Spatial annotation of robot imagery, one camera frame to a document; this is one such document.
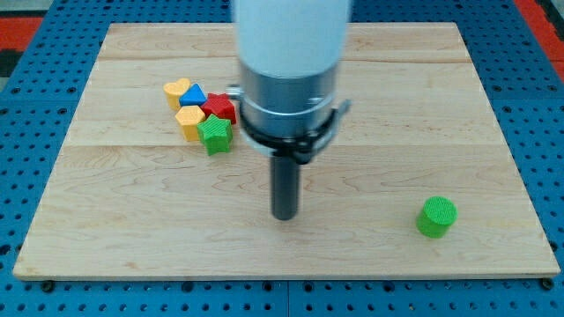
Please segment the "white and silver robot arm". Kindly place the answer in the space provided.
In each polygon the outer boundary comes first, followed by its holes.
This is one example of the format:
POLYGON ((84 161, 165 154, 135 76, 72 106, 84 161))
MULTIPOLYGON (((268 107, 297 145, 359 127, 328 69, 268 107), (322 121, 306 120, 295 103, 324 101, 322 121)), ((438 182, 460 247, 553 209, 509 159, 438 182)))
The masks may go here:
POLYGON ((307 164, 334 137, 350 0, 236 0, 241 126, 263 151, 307 164))

